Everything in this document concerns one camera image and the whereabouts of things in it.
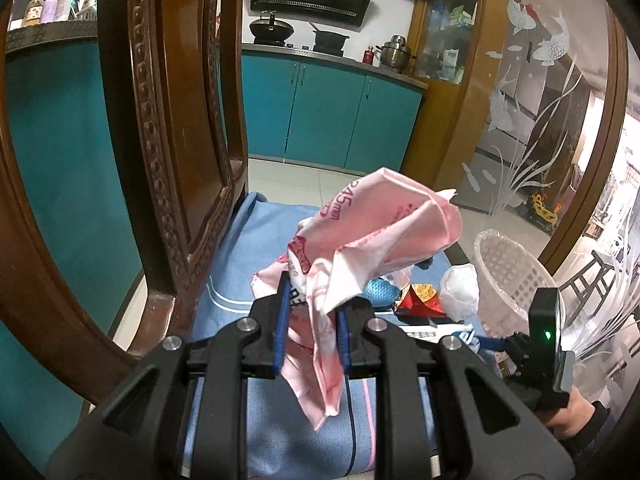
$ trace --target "pot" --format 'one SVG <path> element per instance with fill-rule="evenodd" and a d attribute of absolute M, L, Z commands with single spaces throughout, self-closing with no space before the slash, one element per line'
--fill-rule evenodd
<path fill-rule="evenodd" d="M 263 18 L 262 15 L 269 12 L 269 18 Z M 284 41 L 293 34 L 293 27 L 287 22 L 276 20 L 275 10 L 264 10 L 260 13 L 260 19 L 249 24 L 251 33 L 263 41 Z"/>
<path fill-rule="evenodd" d="M 316 45 L 327 50 L 342 50 L 344 42 L 349 39 L 348 36 L 338 34 L 337 32 L 329 32 L 328 30 L 320 30 L 313 23 L 309 23 L 314 28 L 316 35 Z"/>
<path fill-rule="evenodd" d="M 380 64 L 398 73 L 409 66 L 412 57 L 415 58 L 402 36 L 392 36 L 391 41 L 384 46 L 376 45 L 376 48 L 380 50 Z"/>

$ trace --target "human hand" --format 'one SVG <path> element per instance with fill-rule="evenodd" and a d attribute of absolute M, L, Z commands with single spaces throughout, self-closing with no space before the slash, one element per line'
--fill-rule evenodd
<path fill-rule="evenodd" d="M 550 428 L 558 440 L 574 437 L 587 425 L 595 412 L 593 405 L 585 399 L 575 386 L 569 395 L 569 405 L 559 410 L 538 410 L 536 416 Z"/>

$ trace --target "red logo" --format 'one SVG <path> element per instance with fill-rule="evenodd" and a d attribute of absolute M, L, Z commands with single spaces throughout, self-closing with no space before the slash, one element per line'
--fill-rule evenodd
<path fill-rule="evenodd" d="M 306 238 L 303 236 L 294 236 L 293 240 L 289 242 L 287 246 L 291 252 L 296 255 L 296 258 L 300 262 L 300 268 L 302 269 L 302 274 L 307 274 L 311 269 L 311 262 L 306 257 L 305 254 L 305 244 Z"/>
<path fill-rule="evenodd" d="M 332 202 L 332 201 L 331 201 L 331 200 L 329 200 L 329 203 L 327 203 L 327 204 L 325 204 L 325 205 L 323 205 L 323 206 L 322 206 L 322 209 L 320 210 L 320 216 L 321 216 L 321 217 L 323 217 L 323 218 L 324 218 L 325 216 L 327 216 L 327 215 L 328 215 L 328 213 L 329 213 L 329 207 L 331 206 L 331 202 Z"/>

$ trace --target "glass cabinet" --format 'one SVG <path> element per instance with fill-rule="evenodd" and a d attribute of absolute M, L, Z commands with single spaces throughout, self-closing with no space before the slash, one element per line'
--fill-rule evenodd
<path fill-rule="evenodd" d="M 426 12 L 412 75 L 460 84 L 478 0 L 424 0 Z"/>

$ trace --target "metal screw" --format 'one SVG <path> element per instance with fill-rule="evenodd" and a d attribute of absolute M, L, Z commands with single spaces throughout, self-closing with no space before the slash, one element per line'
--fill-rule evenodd
<path fill-rule="evenodd" d="M 460 350 L 462 348 L 462 341 L 454 335 L 446 335 L 440 342 L 447 350 Z"/>
<path fill-rule="evenodd" d="M 182 339 L 177 335 L 170 335 L 164 338 L 162 341 L 162 348 L 165 350 L 177 350 L 182 346 Z"/>
<path fill-rule="evenodd" d="M 367 327 L 373 332 L 382 332 L 386 330 L 386 321 L 384 319 L 380 319 L 379 317 L 372 317 L 367 321 Z"/>
<path fill-rule="evenodd" d="M 258 327 L 258 322 L 253 317 L 243 317 L 238 320 L 236 326 L 242 330 L 242 332 L 251 332 Z"/>

